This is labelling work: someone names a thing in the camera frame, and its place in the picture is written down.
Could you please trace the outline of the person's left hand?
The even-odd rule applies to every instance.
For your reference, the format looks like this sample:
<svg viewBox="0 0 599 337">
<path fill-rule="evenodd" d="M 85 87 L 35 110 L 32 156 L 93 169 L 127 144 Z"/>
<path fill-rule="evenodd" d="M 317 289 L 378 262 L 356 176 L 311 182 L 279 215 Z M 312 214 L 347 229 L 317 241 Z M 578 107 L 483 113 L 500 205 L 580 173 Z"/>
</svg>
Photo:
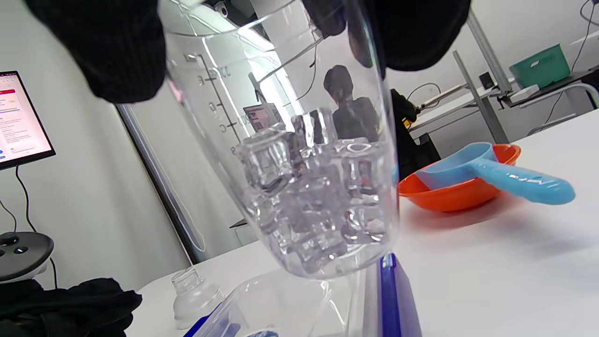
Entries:
<svg viewBox="0 0 599 337">
<path fill-rule="evenodd" d="M 33 279 L 2 284 L 3 337 L 124 337 L 141 294 L 112 278 L 45 290 Z"/>
</svg>

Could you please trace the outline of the person's right hand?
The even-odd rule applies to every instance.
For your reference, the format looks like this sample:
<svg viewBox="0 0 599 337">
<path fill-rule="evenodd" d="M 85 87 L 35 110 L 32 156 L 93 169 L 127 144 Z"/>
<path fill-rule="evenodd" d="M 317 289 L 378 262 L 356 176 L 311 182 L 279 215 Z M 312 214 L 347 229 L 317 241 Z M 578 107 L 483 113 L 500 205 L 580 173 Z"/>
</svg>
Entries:
<svg viewBox="0 0 599 337">
<path fill-rule="evenodd" d="M 66 48 L 94 96 L 146 102 L 166 77 L 165 32 L 156 0 L 26 0 L 32 15 Z M 324 37 L 349 30 L 353 55 L 369 66 L 362 22 L 380 69 L 422 71 L 439 62 L 470 13 L 469 0 L 304 0 Z"/>
</svg>

